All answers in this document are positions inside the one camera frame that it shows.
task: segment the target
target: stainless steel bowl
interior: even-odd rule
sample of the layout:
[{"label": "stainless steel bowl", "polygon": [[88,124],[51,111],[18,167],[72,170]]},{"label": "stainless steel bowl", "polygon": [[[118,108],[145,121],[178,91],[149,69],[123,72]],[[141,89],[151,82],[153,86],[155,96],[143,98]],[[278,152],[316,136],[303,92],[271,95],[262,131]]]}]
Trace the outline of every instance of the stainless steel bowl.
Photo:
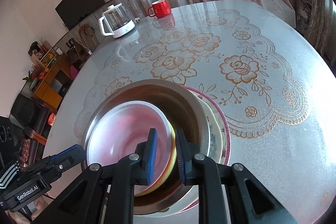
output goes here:
[{"label": "stainless steel bowl", "polygon": [[[200,135],[209,135],[209,125],[204,111],[188,90],[178,84],[165,80],[142,80],[129,84],[110,95],[92,115],[85,130],[82,146],[87,149],[90,135],[99,120],[113,107],[124,102],[140,100],[152,103],[161,109],[173,128],[182,128],[187,141],[198,144],[199,151],[205,155],[209,144],[201,142]],[[181,185],[179,169],[175,164],[168,179],[158,189],[144,196],[134,198],[134,214],[147,215],[164,210],[189,191],[190,186]]]}]

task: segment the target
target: lace tablecloth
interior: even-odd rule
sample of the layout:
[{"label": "lace tablecloth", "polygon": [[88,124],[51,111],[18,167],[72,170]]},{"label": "lace tablecloth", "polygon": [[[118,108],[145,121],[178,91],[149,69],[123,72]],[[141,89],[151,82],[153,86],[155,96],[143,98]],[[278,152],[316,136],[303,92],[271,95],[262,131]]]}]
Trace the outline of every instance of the lace tablecloth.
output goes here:
[{"label": "lace tablecloth", "polygon": [[[174,8],[162,19],[142,19],[121,39],[107,38],[68,91],[45,155],[81,143],[111,93],[152,78],[211,97],[230,126],[230,164],[243,163],[300,223],[315,222],[329,207],[336,193],[336,79],[300,34],[247,0]],[[65,173],[54,195],[79,172]],[[196,223],[194,210],[164,221]]]}]

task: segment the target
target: plate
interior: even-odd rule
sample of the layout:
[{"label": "plate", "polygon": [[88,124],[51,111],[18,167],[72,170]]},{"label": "plate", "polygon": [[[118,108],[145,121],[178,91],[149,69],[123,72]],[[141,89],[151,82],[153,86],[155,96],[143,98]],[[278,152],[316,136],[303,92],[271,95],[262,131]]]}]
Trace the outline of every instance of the plate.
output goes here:
[{"label": "plate", "polygon": [[[91,118],[84,131],[82,147],[87,149],[95,125],[110,109],[132,100],[146,101],[157,106],[174,128],[186,128],[188,140],[198,144],[201,153],[209,154],[209,124],[199,101],[183,86],[161,79],[136,81],[108,96],[93,114],[90,113]],[[84,161],[81,167],[84,170],[87,167],[87,161]],[[167,184],[162,185],[165,188],[164,191],[156,190],[144,196],[134,197],[133,213],[148,215],[161,211],[175,204],[192,188],[192,186],[181,186],[178,172],[168,179],[170,178]]]},{"label": "plate", "polygon": [[[231,154],[231,136],[230,136],[230,129],[229,125],[227,123],[227,120],[224,116],[223,111],[220,109],[220,107],[216,104],[214,100],[212,100],[208,95],[204,94],[203,92],[196,90],[194,88],[191,88],[189,86],[184,86],[187,90],[190,90],[194,92],[194,94],[197,94],[197,97],[204,101],[213,112],[216,121],[218,122],[218,125],[221,129],[222,133],[222,141],[223,141],[223,150],[222,155],[220,159],[220,164],[227,165],[230,160],[230,154]],[[198,205],[198,199],[187,206],[185,209],[182,209],[181,212],[185,212],[193,207]]]},{"label": "plate", "polygon": [[[218,125],[216,117],[212,112],[209,105],[198,97],[198,94],[194,91],[190,91],[199,101],[201,104],[205,115],[207,116],[209,129],[210,129],[210,150],[209,150],[209,157],[212,158],[216,163],[220,163],[222,159],[222,151],[223,151],[223,139],[221,128]],[[167,209],[164,209],[160,212],[153,213],[150,215],[143,215],[143,217],[166,217],[170,215],[177,214],[184,210],[185,208],[189,207],[190,205],[194,204],[195,201],[198,201],[198,186],[193,186],[191,190],[178,202],[174,205],[170,206]]]},{"label": "plate", "polygon": [[170,126],[170,131],[171,131],[171,151],[170,151],[170,158],[169,158],[169,162],[167,164],[166,169],[164,170],[164,172],[162,173],[162,175],[159,177],[159,179],[152,184],[149,188],[147,188],[146,190],[144,190],[141,193],[138,193],[134,196],[142,196],[142,195],[146,195],[149,194],[151,192],[153,192],[154,190],[156,190],[157,188],[159,188],[169,177],[170,173],[172,172],[174,165],[175,165],[175,161],[176,161],[176,143],[175,143],[175,131],[173,129],[173,126],[169,123]]},{"label": "plate", "polygon": [[129,101],[109,110],[97,123],[90,136],[86,156],[88,165],[117,163],[134,153],[138,143],[147,141],[151,128],[157,130],[154,174],[149,186],[135,185],[134,194],[142,193],[160,180],[171,156],[172,133],[163,112],[144,101]]}]

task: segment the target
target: metal screw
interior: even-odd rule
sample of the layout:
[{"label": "metal screw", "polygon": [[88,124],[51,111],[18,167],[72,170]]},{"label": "metal screw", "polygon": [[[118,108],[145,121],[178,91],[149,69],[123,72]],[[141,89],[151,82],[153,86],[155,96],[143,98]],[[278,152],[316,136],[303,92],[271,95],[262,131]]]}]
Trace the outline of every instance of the metal screw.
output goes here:
[{"label": "metal screw", "polygon": [[130,154],[129,155],[129,159],[130,160],[138,160],[139,159],[139,155],[138,154]]},{"label": "metal screw", "polygon": [[97,171],[97,170],[99,170],[99,164],[91,164],[90,165],[90,170],[91,171]]},{"label": "metal screw", "polygon": [[234,164],[233,168],[237,171],[242,171],[244,169],[244,166],[242,164]]},{"label": "metal screw", "polygon": [[197,160],[204,160],[205,159],[205,156],[201,153],[196,154],[194,157]]}]

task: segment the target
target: red mug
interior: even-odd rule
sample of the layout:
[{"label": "red mug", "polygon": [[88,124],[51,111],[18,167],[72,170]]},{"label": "red mug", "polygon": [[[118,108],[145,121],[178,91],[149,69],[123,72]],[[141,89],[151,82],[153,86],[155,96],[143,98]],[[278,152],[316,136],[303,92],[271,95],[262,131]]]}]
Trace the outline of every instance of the red mug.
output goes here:
[{"label": "red mug", "polygon": [[[150,15],[149,10],[153,8],[154,14]],[[167,0],[158,0],[152,3],[152,6],[148,8],[147,13],[150,17],[165,17],[171,14],[171,7]]]}]

